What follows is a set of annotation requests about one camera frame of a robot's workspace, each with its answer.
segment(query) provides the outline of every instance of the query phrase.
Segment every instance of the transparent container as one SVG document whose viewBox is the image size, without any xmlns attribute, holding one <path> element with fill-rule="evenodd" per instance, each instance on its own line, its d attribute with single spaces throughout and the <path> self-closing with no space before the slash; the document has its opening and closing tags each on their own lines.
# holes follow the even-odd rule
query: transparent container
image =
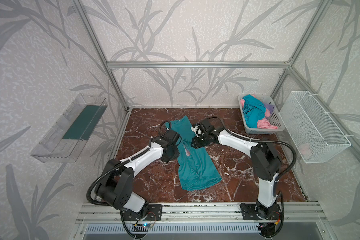
<svg viewBox="0 0 360 240">
<path fill-rule="evenodd" d="M 245 128 L 245 132 L 248 134 L 273 134 L 275 132 L 279 132 L 279 131 L 284 131 L 285 126 L 283 121 L 281 120 L 279 111 L 276 108 L 275 103 L 273 102 L 273 99 L 270 96 L 266 96 L 266 95 L 261 95 L 261 94 L 256 94 L 256 99 L 260 100 L 262 103 L 267 103 L 270 105 L 275 106 L 273 109 L 273 113 L 268 117 L 269 122 L 274 125 L 277 126 L 277 129 L 264 129 L 264 128 L 251 128 L 247 126 L 247 123 L 245 122 L 244 119 L 244 114 L 243 114 L 243 108 L 241 107 L 241 103 L 240 103 L 240 99 L 242 99 L 243 97 L 247 96 L 247 94 L 240 94 L 237 98 L 239 100 L 239 108 L 241 111 L 241 117 L 243 118 L 243 122 L 244 122 L 244 128 Z"/>
<path fill-rule="evenodd" d="M 326 162 L 351 145 L 308 91 L 292 91 L 280 115 L 305 163 Z"/>
<path fill-rule="evenodd" d="M 36 145 L 31 156 L 42 162 L 75 162 L 107 106 L 104 97 L 79 94 Z"/>
</svg>

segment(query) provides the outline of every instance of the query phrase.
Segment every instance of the white wire mesh basket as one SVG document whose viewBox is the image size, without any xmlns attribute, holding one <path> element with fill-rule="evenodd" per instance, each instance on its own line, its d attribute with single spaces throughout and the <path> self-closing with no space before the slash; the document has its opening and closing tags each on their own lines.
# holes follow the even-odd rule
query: white wire mesh basket
<svg viewBox="0 0 360 240">
<path fill-rule="evenodd" d="M 270 96 L 266 96 L 266 95 L 261 95 L 261 94 L 256 94 L 256 99 L 258 99 L 259 101 L 261 101 L 262 103 L 267 103 L 270 105 L 275 106 L 273 109 L 272 114 L 269 116 L 268 120 L 269 122 L 274 125 L 277 126 L 277 129 L 266 129 L 266 128 L 251 128 L 247 126 L 247 123 L 245 122 L 244 119 L 244 114 L 243 114 L 243 108 L 241 107 L 241 103 L 240 100 L 247 96 L 248 94 L 240 94 L 237 99 L 239 100 L 239 107 L 240 107 L 240 111 L 241 111 L 241 117 L 243 118 L 243 122 L 244 122 L 244 128 L 245 128 L 245 132 L 248 134 L 274 134 L 275 132 L 280 132 L 280 131 L 284 131 L 285 126 L 283 121 L 281 120 L 279 111 L 276 108 L 276 104 L 273 102 L 272 98 Z"/>
<path fill-rule="evenodd" d="M 351 145 L 308 91 L 292 91 L 280 115 L 305 163 L 326 162 Z"/>
</svg>

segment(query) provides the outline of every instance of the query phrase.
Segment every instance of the teal garment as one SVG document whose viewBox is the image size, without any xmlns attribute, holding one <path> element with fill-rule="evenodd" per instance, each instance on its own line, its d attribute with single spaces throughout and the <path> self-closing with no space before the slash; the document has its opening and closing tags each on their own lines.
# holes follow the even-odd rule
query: teal garment
<svg viewBox="0 0 360 240">
<path fill-rule="evenodd" d="M 245 100 L 243 106 L 243 114 L 245 123 L 250 128 L 257 128 L 257 122 L 265 117 L 265 106 L 252 95 L 247 95 L 243 98 Z"/>
<path fill-rule="evenodd" d="M 182 189 L 187 191 L 206 189 L 220 182 L 221 176 L 205 148 L 191 147 L 192 138 L 196 134 L 191 130 L 192 124 L 188 117 L 184 116 L 180 120 L 171 121 L 171 124 L 171 129 L 182 137 L 178 145 L 180 156 L 177 158 Z"/>
</svg>

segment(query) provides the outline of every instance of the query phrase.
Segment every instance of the pile of clothes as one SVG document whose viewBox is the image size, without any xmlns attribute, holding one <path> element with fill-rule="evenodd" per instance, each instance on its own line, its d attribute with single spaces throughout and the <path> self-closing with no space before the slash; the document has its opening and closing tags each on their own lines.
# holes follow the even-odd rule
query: pile of clothes
<svg viewBox="0 0 360 240">
<path fill-rule="evenodd" d="M 248 127 L 278 129 L 277 126 L 272 125 L 268 120 L 268 117 L 273 113 L 274 105 L 262 103 L 253 95 L 246 95 L 240 99 L 240 104 L 243 108 L 244 120 Z"/>
</svg>

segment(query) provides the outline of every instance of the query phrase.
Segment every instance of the clothing tag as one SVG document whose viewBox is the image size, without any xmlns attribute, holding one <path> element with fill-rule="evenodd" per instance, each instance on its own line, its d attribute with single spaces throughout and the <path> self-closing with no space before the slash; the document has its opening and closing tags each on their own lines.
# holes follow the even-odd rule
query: clothing tag
<svg viewBox="0 0 360 240">
<path fill-rule="evenodd" d="M 191 156 L 191 153 L 188 151 L 188 149 L 184 146 L 184 149 L 185 149 L 185 154 L 188 156 Z"/>
</svg>

